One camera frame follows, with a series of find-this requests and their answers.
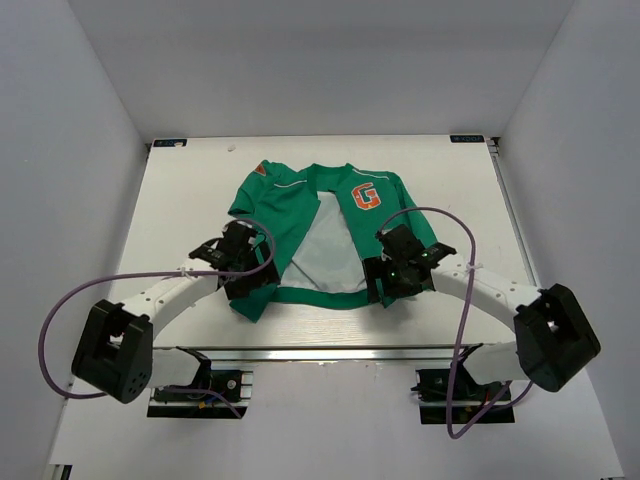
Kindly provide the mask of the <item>green varsity jacket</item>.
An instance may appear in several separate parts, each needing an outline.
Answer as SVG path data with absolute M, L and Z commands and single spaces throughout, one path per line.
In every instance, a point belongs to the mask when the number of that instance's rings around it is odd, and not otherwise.
M 280 282 L 231 301 L 230 308 L 257 322 L 270 303 L 366 306 L 363 262 L 382 252 L 375 237 L 380 227 L 404 224 L 424 246 L 437 241 L 415 207 L 401 178 L 390 171 L 350 164 L 295 171 L 262 161 L 239 186 L 228 213 L 257 221 L 273 235 Z

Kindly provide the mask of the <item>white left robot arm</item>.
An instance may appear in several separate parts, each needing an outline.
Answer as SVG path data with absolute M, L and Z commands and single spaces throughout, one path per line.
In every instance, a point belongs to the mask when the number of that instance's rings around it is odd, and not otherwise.
M 71 364 L 72 374 L 123 404 L 145 389 L 209 394 L 211 361 L 187 347 L 157 349 L 157 336 L 187 309 L 219 290 L 229 299 L 245 298 L 275 285 L 276 243 L 263 225 L 232 220 L 220 236 L 192 250 L 171 272 L 157 272 L 157 283 L 123 301 L 101 300 L 88 314 Z

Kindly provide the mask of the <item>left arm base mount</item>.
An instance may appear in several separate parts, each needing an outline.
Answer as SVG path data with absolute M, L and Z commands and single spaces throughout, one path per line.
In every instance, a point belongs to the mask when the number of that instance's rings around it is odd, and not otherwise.
M 199 387 L 153 389 L 148 418 L 242 419 L 252 396 L 254 375 L 247 370 L 212 370 Z

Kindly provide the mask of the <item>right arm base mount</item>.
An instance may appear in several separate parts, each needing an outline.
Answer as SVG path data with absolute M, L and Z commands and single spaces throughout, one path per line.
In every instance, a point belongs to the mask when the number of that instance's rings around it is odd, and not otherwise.
M 446 424 L 446 394 L 449 369 L 420 369 L 416 371 L 417 383 L 411 388 L 418 400 L 420 423 L 422 425 Z M 453 389 L 452 423 L 468 423 L 501 390 L 503 384 L 493 382 L 476 384 L 471 377 L 458 373 Z M 496 404 L 478 420 L 479 424 L 513 424 L 515 415 L 511 402 L 511 391 L 507 390 Z

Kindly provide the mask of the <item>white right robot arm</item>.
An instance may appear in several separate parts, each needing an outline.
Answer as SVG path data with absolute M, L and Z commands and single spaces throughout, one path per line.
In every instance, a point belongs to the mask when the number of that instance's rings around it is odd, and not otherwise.
M 507 326 L 507 343 L 470 347 L 451 374 L 453 390 L 472 399 L 488 384 L 529 380 L 557 392 L 601 351 L 601 344 L 574 293 L 519 284 L 471 265 L 445 244 L 423 245 L 405 225 L 377 234 L 378 257 L 364 260 L 368 297 L 413 296 L 425 289 L 468 301 Z

